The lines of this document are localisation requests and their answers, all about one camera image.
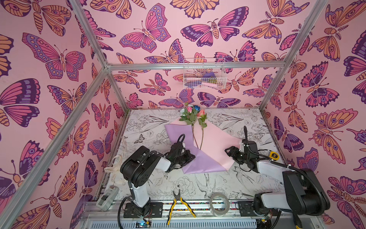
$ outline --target purple item in basket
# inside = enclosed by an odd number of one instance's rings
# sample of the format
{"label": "purple item in basket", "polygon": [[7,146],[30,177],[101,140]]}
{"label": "purple item in basket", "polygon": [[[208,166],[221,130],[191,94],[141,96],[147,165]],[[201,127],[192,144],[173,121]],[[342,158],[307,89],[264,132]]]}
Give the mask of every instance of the purple item in basket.
{"label": "purple item in basket", "polygon": [[182,168],[184,174],[226,171],[226,169],[214,159],[194,146],[191,125],[166,124],[165,129],[167,130],[170,142],[172,144],[177,142],[181,134],[185,134],[186,137],[183,141],[186,145],[185,148],[190,150],[191,154],[196,156],[195,159]]}
{"label": "purple item in basket", "polygon": [[202,78],[216,78],[215,73],[210,72],[210,73],[206,73],[202,76]]}

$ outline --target basket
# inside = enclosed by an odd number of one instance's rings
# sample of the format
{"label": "basket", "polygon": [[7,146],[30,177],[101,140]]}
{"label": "basket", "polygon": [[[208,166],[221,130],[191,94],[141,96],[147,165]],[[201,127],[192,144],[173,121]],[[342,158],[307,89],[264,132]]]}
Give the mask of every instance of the basket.
{"label": "basket", "polygon": [[210,59],[212,62],[199,63],[202,58],[187,58],[183,64],[183,88],[212,88],[223,89],[226,86],[225,62],[214,62],[215,58]]}

